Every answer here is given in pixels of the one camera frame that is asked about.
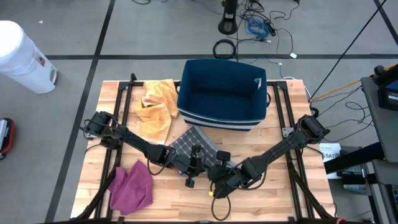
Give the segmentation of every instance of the navy blue bin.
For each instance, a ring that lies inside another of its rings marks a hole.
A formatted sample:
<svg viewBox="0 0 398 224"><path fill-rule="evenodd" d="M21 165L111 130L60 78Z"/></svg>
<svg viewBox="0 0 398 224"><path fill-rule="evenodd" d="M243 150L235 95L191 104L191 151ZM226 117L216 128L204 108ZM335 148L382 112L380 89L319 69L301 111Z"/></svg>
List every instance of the navy blue bin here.
<svg viewBox="0 0 398 224"><path fill-rule="evenodd" d="M188 124L250 131L266 118L266 71L229 60L189 60L177 107Z"/></svg>

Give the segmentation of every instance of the butcher block tabletop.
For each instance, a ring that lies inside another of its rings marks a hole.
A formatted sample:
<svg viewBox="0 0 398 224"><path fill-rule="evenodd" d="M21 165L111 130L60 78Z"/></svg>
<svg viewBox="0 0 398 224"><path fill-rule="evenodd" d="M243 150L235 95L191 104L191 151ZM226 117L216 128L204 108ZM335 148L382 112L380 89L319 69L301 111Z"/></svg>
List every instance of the butcher block tabletop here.
<svg viewBox="0 0 398 224"><path fill-rule="evenodd" d="M96 108L97 111L113 113L119 82L121 81L103 82ZM303 115L311 114L304 84L302 80L287 80L286 82L294 119L297 122ZM123 91L119 119L123 115L126 92ZM271 104L267 109L266 119L250 132L242 133L214 128L201 128L221 150L231 153L231 160L235 163L239 163L248 157L260 155L282 140L273 87L268 86L268 93L271 95ZM141 133L141 121L134 113L134 106L139 103L139 99L144 94L145 90L142 86L134 86L132 88L127 127L137 135ZM279 90L279 94L285 123L288 125L289 120L283 91ZM169 145L175 141L190 127L190 125L184 123L181 115L177 119L173 119L165 144ZM88 142L87 147L99 142L99 139L91 140ZM319 148L318 145L311 145L311 147ZM106 149L101 146L94 147L86 153L71 217L78 216L97 193L100 187L105 153ZM291 153L292 157L296 156L294 151ZM115 157L116 151L112 154L110 167L113 166ZM302 157L309 189L323 207L330 214L334 214L335 207L326 178L322 155L305 148ZM146 158L143 153L124 144L121 167L129 172L137 160L141 160L146 164ZM293 163L297 168L297 161L293 161ZM150 168L153 172L160 169L159 166L153 164L150 165ZM187 188L185 186L185 178L172 169L165 169L161 174L153 176L153 180L154 203L125 216L125 221L216 221L210 210L213 197L209 196L210 181L207 179L206 174L201 174L195 179L195 187L193 189ZM304 196L300 187L297 186L297 188L302 213L306 217L307 211ZM287 221L288 217L295 217L286 158L283 156L269 165L266 181L262 187L251 191L235 190L229 197L232 209L226 221ZM109 191L104 196L101 217L106 216L108 200ZM227 212L228 201L226 199L216 200L215 213L217 217L224 217ZM119 216L120 213L114 210L112 220L117 220Z"/></svg>

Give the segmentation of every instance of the cable bundle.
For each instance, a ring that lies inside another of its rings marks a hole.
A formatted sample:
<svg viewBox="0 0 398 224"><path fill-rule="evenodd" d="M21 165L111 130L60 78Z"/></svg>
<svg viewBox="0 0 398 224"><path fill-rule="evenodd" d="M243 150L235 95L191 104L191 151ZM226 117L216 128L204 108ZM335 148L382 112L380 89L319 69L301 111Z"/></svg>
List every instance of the cable bundle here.
<svg viewBox="0 0 398 224"><path fill-rule="evenodd" d="M268 25L252 17L248 19L248 34L254 34L258 39L264 40L269 35Z"/></svg>

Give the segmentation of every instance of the white label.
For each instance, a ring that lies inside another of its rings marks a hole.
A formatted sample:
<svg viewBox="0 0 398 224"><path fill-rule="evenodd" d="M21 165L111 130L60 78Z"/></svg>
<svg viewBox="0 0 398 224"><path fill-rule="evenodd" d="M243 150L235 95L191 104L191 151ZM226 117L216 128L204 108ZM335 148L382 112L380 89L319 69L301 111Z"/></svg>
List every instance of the white label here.
<svg viewBox="0 0 398 224"><path fill-rule="evenodd" d="M295 54L295 53L290 53L290 56L292 57L292 58L294 58L294 59L296 59L297 58L297 54Z"/></svg>
<svg viewBox="0 0 398 224"><path fill-rule="evenodd" d="M257 83L257 86L258 86L257 89L259 90L261 87L261 78L255 78L254 82Z"/></svg>
<svg viewBox="0 0 398 224"><path fill-rule="evenodd" d="M392 100L398 100L398 97L396 97L396 96L388 96L388 98L390 98Z"/></svg>
<svg viewBox="0 0 398 224"><path fill-rule="evenodd" d="M332 160L340 156L340 144L338 143L321 143L319 148L323 154L323 162ZM336 173L328 174L328 179L340 179Z"/></svg>

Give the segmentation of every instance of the magenta towel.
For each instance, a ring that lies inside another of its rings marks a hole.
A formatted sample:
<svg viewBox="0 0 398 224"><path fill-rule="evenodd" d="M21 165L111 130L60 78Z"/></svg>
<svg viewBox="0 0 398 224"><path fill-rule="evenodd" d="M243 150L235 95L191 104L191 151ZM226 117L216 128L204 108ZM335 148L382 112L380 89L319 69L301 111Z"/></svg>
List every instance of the magenta towel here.
<svg viewBox="0 0 398 224"><path fill-rule="evenodd" d="M116 175L109 190L111 208L128 215L153 203L153 181L147 166L138 160L130 173L122 167L116 168Z"/></svg>

